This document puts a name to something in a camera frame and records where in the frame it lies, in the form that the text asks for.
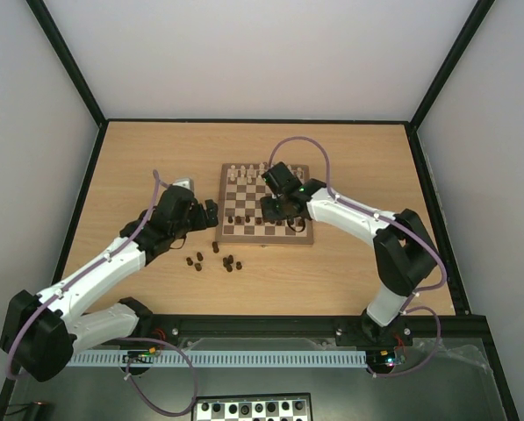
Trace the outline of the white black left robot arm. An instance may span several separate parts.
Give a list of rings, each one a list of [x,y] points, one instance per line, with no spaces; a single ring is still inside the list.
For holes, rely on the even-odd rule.
[[[150,333],[152,311],[134,298],[89,312],[113,286],[166,253],[190,232],[219,223],[218,205],[200,203],[187,182],[170,185],[158,204],[128,223],[108,247],[71,276],[9,302],[0,348],[39,382],[55,377],[82,351]]]

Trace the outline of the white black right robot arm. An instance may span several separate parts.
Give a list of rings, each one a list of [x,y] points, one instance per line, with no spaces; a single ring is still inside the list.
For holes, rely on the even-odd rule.
[[[447,275],[416,212],[374,209],[322,181],[301,182],[282,162],[263,173],[262,179],[271,191],[260,200],[264,221],[312,220],[336,227],[373,248],[381,285],[361,315],[361,331],[368,341],[380,344],[394,333],[393,322],[435,268]]]

